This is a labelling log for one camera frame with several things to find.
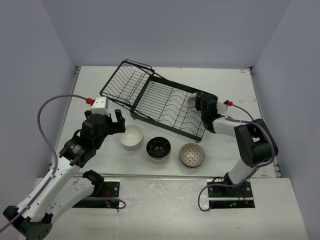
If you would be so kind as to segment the white bowl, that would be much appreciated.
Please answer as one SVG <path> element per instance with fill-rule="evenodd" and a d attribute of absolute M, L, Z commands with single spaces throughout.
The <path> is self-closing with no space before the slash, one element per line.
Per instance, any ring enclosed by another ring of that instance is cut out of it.
<path fill-rule="evenodd" d="M 142 143 L 139 143 L 139 144 L 136 144 L 136 145 L 133 145 L 133 146 L 123 145 L 123 147 L 127 151 L 135 151 L 135 150 L 139 149 L 141 145 L 142 145 Z"/>
<path fill-rule="evenodd" d="M 197 108 L 197 103 L 198 103 L 198 93 L 197 92 L 194 92 L 192 93 L 189 98 L 187 99 L 187 105 L 189 108 L 193 108 L 193 109 L 196 109 Z"/>
<path fill-rule="evenodd" d="M 125 132 L 119 134 L 119 142 L 126 148 L 138 147 L 144 139 L 141 128 L 137 125 L 127 125 Z"/>

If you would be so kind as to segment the black glazed tan bowl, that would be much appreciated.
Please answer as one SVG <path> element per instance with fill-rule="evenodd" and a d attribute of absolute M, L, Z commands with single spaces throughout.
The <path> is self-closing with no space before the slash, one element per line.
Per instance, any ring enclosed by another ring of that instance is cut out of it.
<path fill-rule="evenodd" d="M 157 136 L 148 141 L 147 154 L 168 154 L 171 152 L 171 143 L 168 139 Z"/>

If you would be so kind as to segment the plain tan bowl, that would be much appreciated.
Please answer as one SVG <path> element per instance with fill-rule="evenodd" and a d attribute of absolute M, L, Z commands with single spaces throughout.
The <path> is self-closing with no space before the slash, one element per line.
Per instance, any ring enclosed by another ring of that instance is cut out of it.
<path fill-rule="evenodd" d="M 161 159 L 168 159 L 170 157 L 171 153 L 167 153 L 167 154 L 148 154 L 149 159 L 157 159 L 157 160 L 161 160 Z"/>

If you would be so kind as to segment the tan bowl with leaf motif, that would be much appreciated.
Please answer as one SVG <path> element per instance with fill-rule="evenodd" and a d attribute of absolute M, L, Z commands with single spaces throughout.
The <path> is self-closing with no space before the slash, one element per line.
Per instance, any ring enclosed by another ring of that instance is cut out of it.
<path fill-rule="evenodd" d="M 153 159 L 153 158 L 151 158 L 150 160 L 151 160 L 153 163 L 162 164 L 162 163 L 165 163 L 168 159 L 167 159 L 167 158 L 164 158 L 164 159 Z"/>

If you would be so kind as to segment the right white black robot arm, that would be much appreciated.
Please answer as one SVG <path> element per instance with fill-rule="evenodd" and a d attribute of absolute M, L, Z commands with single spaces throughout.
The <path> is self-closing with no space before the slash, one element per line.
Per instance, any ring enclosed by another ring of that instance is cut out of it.
<path fill-rule="evenodd" d="M 227 196 L 233 197 L 241 191 L 241 185 L 249 180 L 260 168 L 275 160 L 278 146 L 264 120 L 239 120 L 224 116 L 218 111 L 218 97 L 197 91 L 195 109 L 200 112 L 204 128 L 213 133 L 236 139 L 240 159 L 227 172 L 223 181 L 214 183 L 214 188 L 223 188 Z"/>

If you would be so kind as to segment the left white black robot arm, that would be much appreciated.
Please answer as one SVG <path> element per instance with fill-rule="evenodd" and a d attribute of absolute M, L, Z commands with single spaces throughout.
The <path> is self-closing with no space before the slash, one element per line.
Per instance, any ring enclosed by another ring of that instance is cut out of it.
<path fill-rule="evenodd" d="M 121 111 L 114 112 L 116 122 L 110 115 L 87 110 L 81 129 L 64 144 L 53 169 L 24 201 L 4 210 L 9 224 L 27 240 L 43 240 L 54 222 L 79 201 L 104 201 L 103 197 L 97 197 L 103 193 L 104 178 L 93 170 L 86 171 L 67 192 L 61 190 L 96 155 L 108 135 L 125 132 Z"/>

